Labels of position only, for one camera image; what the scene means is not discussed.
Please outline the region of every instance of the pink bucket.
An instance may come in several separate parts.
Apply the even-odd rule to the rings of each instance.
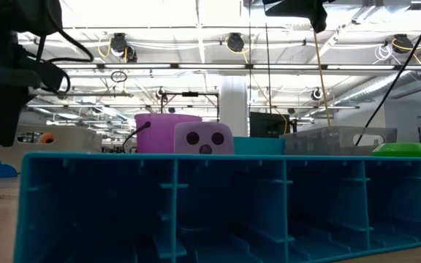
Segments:
[[[175,125],[183,122],[202,121],[201,117],[180,114],[137,114],[136,127],[139,129],[147,122],[150,127],[137,133],[138,153],[173,153]]]

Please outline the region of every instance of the computer monitor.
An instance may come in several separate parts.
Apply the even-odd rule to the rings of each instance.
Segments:
[[[290,116],[287,119],[287,133],[290,133]],[[249,136],[259,138],[278,138],[284,134],[285,120],[280,114],[249,113]]]

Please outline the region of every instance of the purple cube face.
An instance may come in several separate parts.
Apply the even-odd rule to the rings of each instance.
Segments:
[[[234,154],[232,131],[222,123],[179,123],[175,126],[175,153]]]

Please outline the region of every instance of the orange object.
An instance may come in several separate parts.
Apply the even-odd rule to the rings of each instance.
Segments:
[[[55,137],[51,133],[45,133],[40,136],[40,143],[52,143]]]

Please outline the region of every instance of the hanging wire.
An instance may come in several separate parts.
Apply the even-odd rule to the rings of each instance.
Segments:
[[[270,56],[269,56],[269,33],[268,33],[268,24],[266,23],[266,46],[268,49],[268,79],[269,79],[269,113],[272,114],[272,94],[270,92]]]
[[[318,58],[318,68],[319,68],[319,76],[321,77],[321,88],[322,88],[322,97],[325,101],[325,109],[326,109],[326,117],[327,117],[327,125],[329,127],[332,126],[329,118],[329,108],[327,107],[327,96],[326,96],[326,89],[325,89],[325,81],[322,76],[322,67],[321,67],[321,56],[319,55],[319,48],[318,48],[318,36],[316,32],[313,30],[314,35],[314,43],[316,45],[316,57]]]

